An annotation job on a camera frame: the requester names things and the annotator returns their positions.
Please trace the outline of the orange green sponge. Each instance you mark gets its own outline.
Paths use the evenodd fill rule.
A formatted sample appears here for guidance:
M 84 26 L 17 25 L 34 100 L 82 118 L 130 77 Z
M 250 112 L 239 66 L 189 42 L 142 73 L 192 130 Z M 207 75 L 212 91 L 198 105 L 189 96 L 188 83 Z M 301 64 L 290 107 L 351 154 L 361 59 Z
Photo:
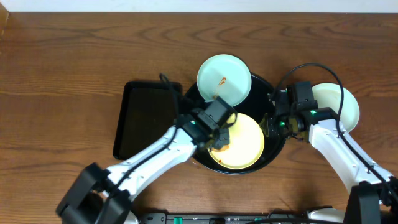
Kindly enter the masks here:
M 222 147 L 219 148 L 219 149 L 212 147 L 212 148 L 210 149 L 210 151 L 223 152 L 223 151 L 226 151 L 226 150 L 228 150 L 228 149 L 229 149 L 229 145 L 224 145 L 224 146 L 222 146 Z

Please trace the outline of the yellow plate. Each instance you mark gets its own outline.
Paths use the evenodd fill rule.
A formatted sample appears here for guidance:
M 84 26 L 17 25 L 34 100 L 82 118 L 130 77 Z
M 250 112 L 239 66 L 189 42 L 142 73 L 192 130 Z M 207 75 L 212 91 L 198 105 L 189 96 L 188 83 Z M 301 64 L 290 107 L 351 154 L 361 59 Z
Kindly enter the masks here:
M 238 113 L 237 122 L 229 128 L 229 149 L 223 152 L 210 151 L 210 156 L 221 166 L 229 169 L 244 169 L 253 165 L 261 156 L 265 139 L 260 126 L 248 115 Z

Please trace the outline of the light blue plate front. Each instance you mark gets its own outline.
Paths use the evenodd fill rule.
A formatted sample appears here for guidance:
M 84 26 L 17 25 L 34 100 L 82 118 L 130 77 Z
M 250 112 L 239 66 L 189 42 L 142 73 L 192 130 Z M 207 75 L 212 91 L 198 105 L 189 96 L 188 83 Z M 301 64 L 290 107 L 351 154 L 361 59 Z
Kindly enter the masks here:
M 336 113 L 340 108 L 341 90 L 334 83 L 320 83 L 312 87 L 314 98 L 319 108 L 329 107 Z M 351 132 L 359 122 L 360 109 L 356 98 L 346 88 L 343 88 L 344 100 L 341 111 L 341 121 L 347 132 Z

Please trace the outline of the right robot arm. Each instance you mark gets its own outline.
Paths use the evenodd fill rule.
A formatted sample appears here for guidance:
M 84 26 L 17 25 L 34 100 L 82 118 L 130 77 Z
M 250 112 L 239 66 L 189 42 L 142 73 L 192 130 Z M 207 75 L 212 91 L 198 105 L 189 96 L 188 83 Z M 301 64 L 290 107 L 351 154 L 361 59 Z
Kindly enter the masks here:
M 338 108 L 321 108 L 313 89 L 274 91 L 275 108 L 266 118 L 275 135 L 302 135 L 332 166 L 349 192 L 344 212 L 319 208 L 305 218 L 285 218 L 289 223 L 397 223 L 397 177 L 378 165 L 350 136 L 341 120 L 345 92 L 338 91 Z

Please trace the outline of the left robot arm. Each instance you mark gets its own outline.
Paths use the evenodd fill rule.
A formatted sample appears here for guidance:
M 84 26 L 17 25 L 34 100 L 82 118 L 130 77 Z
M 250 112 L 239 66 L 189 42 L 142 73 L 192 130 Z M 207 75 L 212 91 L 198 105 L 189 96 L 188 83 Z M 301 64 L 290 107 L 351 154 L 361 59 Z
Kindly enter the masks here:
M 102 169 L 85 167 L 55 212 L 64 223 L 137 223 L 131 212 L 136 197 L 172 167 L 187 161 L 196 149 L 228 127 L 233 109 L 195 109 L 178 117 L 156 142 L 130 159 Z

